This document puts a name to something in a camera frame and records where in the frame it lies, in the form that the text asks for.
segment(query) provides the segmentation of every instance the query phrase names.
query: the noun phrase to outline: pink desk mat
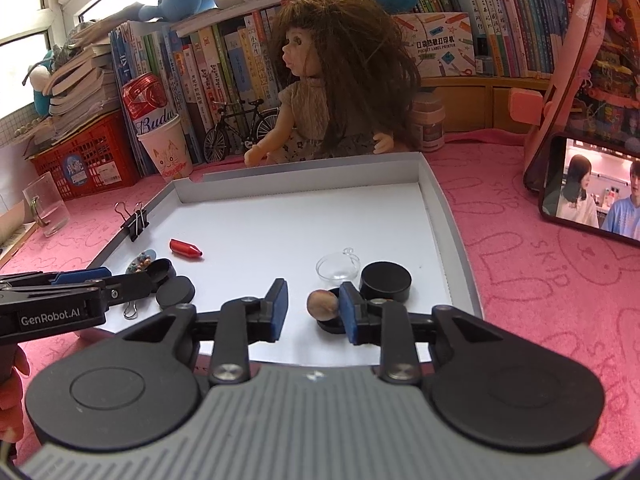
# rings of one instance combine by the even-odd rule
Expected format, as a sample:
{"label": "pink desk mat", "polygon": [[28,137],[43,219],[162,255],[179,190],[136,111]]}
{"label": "pink desk mat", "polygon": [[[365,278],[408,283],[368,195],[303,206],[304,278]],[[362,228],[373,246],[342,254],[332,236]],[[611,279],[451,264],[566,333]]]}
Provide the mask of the pink desk mat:
{"label": "pink desk mat", "polygon": [[[459,143],[427,159],[462,234],[486,319],[598,375],[606,408],[592,447],[611,465],[628,463],[640,453],[640,251],[542,221],[522,185],[522,157],[519,146]],[[113,205],[146,202],[162,186],[152,177],[69,202],[68,226],[48,240],[34,234],[1,272],[85,267],[119,230]],[[68,334],[23,348],[33,375],[83,345]],[[18,463],[38,447],[26,417],[25,424]]]}

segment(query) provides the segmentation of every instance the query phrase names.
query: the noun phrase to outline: black binder clip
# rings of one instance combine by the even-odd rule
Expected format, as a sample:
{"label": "black binder clip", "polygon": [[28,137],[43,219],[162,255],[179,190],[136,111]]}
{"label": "black binder clip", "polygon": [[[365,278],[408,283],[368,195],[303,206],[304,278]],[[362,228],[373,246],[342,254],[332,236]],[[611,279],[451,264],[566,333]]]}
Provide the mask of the black binder clip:
{"label": "black binder clip", "polygon": [[120,228],[127,230],[132,242],[135,242],[142,231],[149,226],[149,222],[146,220],[146,209],[143,208],[142,202],[138,202],[136,204],[133,214],[127,210],[127,206],[124,202],[118,202],[113,207],[113,210],[122,216],[124,224],[122,224]]}

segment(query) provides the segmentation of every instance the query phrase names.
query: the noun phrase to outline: woman on screen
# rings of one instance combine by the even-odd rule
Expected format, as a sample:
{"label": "woman on screen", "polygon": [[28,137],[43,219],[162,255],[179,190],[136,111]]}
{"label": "woman on screen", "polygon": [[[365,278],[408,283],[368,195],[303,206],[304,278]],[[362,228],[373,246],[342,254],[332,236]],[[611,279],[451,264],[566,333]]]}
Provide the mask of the woman on screen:
{"label": "woman on screen", "polygon": [[564,218],[578,224],[598,227],[596,203],[587,194],[591,178],[591,163],[582,155],[572,156],[566,172],[566,183],[558,198],[558,218]]}

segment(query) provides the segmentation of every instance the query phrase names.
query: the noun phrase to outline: smartphone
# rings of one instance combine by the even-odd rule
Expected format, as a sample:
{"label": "smartphone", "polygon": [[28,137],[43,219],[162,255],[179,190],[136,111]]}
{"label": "smartphone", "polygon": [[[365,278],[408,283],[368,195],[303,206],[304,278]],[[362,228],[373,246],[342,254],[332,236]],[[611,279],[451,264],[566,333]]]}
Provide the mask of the smartphone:
{"label": "smartphone", "polygon": [[539,208],[547,220],[640,246],[640,158],[558,134]]}

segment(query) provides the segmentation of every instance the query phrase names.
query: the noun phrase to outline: wooden shelf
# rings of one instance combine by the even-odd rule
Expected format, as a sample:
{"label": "wooden shelf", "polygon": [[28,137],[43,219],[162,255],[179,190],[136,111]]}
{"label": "wooden shelf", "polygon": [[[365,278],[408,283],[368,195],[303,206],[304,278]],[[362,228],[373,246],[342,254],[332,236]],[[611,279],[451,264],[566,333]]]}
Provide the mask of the wooden shelf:
{"label": "wooden shelf", "polygon": [[549,79],[516,77],[455,76],[426,77],[423,88],[435,88],[446,117],[445,132],[469,132],[482,128],[500,128],[508,132],[527,133],[529,124],[517,123],[509,114],[511,88],[526,88],[544,93]]}
{"label": "wooden shelf", "polygon": [[545,91],[549,86],[549,79],[532,79],[527,77],[487,77],[475,76],[446,76],[423,77],[423,88],[436,86],[484,86],[500,88],[529,88],[531,90]]}

